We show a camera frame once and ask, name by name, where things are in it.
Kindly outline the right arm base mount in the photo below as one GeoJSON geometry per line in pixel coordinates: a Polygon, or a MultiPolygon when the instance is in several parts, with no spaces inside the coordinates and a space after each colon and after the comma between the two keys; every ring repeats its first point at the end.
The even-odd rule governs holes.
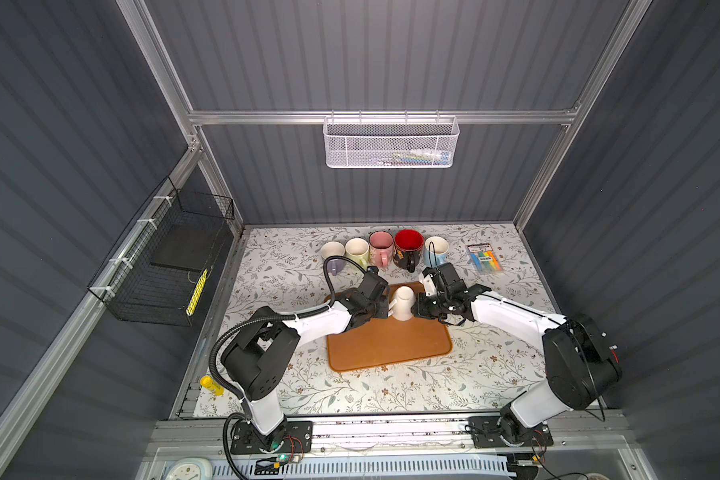
{"type": "Polygon", "coordinates": [[[508,409],[470,416],[464,429],[476,448],[550,447],[554,444],[545,423],[525,427],[508,409]]]}

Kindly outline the light blue mug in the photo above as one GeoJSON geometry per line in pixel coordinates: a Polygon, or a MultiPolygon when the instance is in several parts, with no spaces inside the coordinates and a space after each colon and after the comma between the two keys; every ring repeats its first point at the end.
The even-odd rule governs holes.
{"type": "Polygon", "coordinates": [[[423,262],[427,268],[435,268],[447,262],[449,243],[443,237],[431,236],[425,239],[423,262]]]}

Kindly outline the purple mug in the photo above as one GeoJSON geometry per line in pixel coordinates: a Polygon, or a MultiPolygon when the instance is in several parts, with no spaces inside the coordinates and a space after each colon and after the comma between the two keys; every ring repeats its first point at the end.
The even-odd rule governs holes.
{"type": "Polygon", "coordinates": [[[345,262],[338,260],[338,257],[345,255],[345,247],[342,243],[338,241],[325,243],[320,249],[320,255],[330,275],[337,276],[343,270],[345,262]]]}

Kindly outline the black mug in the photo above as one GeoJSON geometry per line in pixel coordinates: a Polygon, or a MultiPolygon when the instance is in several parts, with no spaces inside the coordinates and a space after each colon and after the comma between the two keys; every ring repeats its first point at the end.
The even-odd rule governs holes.
{"type": "Polygon", "coordinates": [[[414,273],[420,261],[424,245],[423,235],[413,229],[403,229],[394,236],[394,264],[410,273],[414,273]]]}

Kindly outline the pink mug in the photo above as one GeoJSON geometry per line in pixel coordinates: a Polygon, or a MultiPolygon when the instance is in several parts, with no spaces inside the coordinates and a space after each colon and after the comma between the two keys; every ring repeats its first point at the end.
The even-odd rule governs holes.
{"type": "Polygon", "coordinates": [[[373,232],[369,237],[369,245],[371,263],[380,269],[387,269],[393,263],[393,236],[386,231],[373,232]]]}

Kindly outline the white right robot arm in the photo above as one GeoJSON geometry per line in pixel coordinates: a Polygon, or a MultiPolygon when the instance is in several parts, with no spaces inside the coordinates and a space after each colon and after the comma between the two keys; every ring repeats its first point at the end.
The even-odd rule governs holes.
{"type": "Polygon", "coordinates": [[[455,267],[427,267],[420,275],[425,292],[414,315],[459,325],[470,321],[502,330],[539,350],[544,377],[501,409],[498,427],[508,441],[566,411],[584,410],[623,376],[603,332],[585,314],[544,312],[507,299],[487,286],[469,286],[455,267]]]}

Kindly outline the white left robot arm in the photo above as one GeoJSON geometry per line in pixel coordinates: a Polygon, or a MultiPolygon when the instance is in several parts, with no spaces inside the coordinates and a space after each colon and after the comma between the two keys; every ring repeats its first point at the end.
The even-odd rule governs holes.
{"type": "Polygon", "coordinates": [[[312,310],[285,314],[261,307],[219,336],[209,354],[213,380],[232,393],[261,438],[280,435],[285,415],[277,387],[297,348],[359,328],[388,310],[388,282],[370,267],[357,287],[337,293],[312,310]]]}

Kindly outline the white mug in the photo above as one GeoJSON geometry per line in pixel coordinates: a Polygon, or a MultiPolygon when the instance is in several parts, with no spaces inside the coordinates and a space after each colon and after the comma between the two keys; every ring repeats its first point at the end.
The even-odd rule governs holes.
{"type": "Polygon", "coordinates": [[[416,301],[414,290],[408,286],[400,286],[392,294],[388,305],[388,316],[398,321],[408,321],[413,318],[412,308],[416,301]]]}

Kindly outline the light green mug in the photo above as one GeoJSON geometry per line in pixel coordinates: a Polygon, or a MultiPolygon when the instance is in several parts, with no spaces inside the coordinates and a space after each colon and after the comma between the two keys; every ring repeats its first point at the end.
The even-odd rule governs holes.
{"type": "Polygon", "coordinates": [[[351,259],[363,269],[370,264],[370,245],[363,238],[352,238],[345,244],[345,257],[351,259]]]}

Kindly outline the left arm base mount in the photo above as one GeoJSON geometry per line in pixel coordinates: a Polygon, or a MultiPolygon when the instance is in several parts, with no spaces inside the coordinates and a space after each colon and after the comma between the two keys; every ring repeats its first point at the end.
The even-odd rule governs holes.
{"type": "Polygon", "coordinates": [[[284,420],[269,434],[251,423],[237,421],[229,433],[230,452],[236,455],[304,454],[311,451],[314,423],[284,420]]]}

